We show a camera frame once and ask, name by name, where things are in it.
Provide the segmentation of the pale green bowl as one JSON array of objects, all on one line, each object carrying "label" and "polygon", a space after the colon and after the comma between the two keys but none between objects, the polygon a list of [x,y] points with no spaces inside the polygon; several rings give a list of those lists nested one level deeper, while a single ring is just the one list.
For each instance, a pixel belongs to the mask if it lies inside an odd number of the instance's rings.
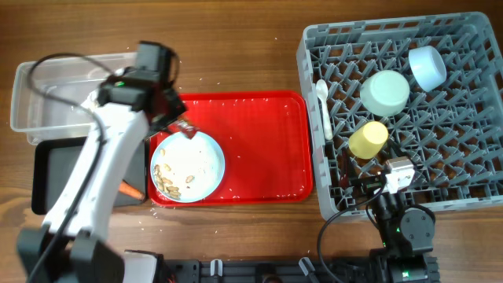
[{"label": "pale green bowl", "polygon": [[409,98],[406,78],[395,71],[384,70],[369,77],[360,89],[363,106],[376,116],[394,116],[406,106]]}]

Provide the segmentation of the yellow plastic cup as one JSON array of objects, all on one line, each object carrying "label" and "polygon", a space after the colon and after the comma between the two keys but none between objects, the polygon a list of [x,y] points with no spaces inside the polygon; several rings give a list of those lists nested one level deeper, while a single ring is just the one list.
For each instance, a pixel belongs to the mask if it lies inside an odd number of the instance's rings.
[{"label": "yellow plastic cup", "polygon": [[348,140],[351,153],[357,158],[370,160],[383,148],[388,140],[384,124],[371,121],[355,131]]}]

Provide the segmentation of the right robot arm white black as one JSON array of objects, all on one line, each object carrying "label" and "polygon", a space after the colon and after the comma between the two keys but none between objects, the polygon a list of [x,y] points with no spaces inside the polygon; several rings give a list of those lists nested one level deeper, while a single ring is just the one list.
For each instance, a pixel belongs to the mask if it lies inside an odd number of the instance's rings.
[{"label": "right robot arm white black", "polygon": [[[413,180],[413,161],[401,153],[388,160],[378,175],[358,178],[344,150],[341,173],[339,184],[361,189],[367,199],[331,216],[318,234],[319,262],[332,281],[439,282],[437,259],[428,255],[434,248],[435,214],[419,204],[404,204],[398,195]],[[325,230],[336,218],[360,206],[378,230],[383,247],[363,258],[338,258],[328,264],[321,253]]]}]

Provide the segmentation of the white tissue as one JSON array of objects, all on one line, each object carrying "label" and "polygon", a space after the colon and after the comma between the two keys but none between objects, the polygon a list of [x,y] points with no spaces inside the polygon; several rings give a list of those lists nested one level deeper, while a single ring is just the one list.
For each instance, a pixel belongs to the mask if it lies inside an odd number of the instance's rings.
[{"label": "white tissue", "polygon": [[91,91],[88,94],[86,100],[80,105],[82,110],[88,112],[94,112],[97,108],[100,107],[97,98],[98,98],[98,90]]}]

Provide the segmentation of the light blue plate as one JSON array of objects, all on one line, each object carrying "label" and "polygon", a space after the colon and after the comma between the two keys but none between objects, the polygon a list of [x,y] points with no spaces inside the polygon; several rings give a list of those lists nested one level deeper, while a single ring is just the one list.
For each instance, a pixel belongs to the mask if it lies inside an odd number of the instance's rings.
[{"label": "light blue plate", "polygon": [[182,132],[162,138],[150,158],[155,190],[166,200],[189,204],[216,191],[226,169],[220,145],[208,134],[192,138]]}]

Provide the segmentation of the light blue bowl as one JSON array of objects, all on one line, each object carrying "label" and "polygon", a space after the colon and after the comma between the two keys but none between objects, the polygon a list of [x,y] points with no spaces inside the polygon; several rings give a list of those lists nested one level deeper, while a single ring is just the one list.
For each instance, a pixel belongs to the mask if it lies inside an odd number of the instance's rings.
[{"label": "light blue bowl", "polygon": [[432,46],[409,51],[409,66],[419,87],[425,92],[434,90],[446,81],[446,66],[441,54]]}]

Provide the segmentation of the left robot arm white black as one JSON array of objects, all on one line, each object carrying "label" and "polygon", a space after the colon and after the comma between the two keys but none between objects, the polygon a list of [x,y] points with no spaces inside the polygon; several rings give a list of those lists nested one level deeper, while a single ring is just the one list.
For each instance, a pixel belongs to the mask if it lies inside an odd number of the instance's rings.
[{"label": "left robot arm white black", "polygon": [[174,85],[178,54],[142,41],[135,62],[100,84],[93,120],[73,171],[38,229],[22,229],[17,252],[30,282],[167,282],[161,254],[119,254],[106,244],[119,185],[137,147],[185,112]]}]

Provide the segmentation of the orange carrot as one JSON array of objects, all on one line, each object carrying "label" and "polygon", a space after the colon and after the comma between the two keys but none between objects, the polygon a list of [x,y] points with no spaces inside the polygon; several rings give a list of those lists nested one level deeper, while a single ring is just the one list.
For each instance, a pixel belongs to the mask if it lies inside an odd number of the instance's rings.
[{"label": "orange carrot", "polygon": [[121,182],[121,184],[119,185],[119,191],[124,195],[134,198],[135,200],[145,199],[145,194],[143,192],[135,189],[133,186],[127,184],[126,182]]}]

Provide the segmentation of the white plastic spoon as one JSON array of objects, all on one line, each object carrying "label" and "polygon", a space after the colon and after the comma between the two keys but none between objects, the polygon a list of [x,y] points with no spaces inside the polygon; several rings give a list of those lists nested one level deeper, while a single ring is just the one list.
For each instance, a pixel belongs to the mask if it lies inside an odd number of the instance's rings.
[{"label": "white plastic spoon", "polygon": [[318,100],[321,102],[321,116],[322,116],[322,126],[324,136],[326,140],[332,140],[333,139],[332,124],[330,122],[330,116],[327,106],[329,89],[326,82],[323,79],[319,79],[316,82],[315,89]]}]

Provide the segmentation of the red candy wrapper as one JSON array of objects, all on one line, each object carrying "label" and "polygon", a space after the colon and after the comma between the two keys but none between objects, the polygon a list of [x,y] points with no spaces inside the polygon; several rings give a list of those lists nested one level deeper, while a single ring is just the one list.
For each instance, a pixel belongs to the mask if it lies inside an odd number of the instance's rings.
[{"label": "red candy wrapper", "polygon": [[181,133],[186,138],[192,139],[199,131],[199,128],[193,125],[188,119],[178,117],[167,127],[167,130],[172,134]]}]

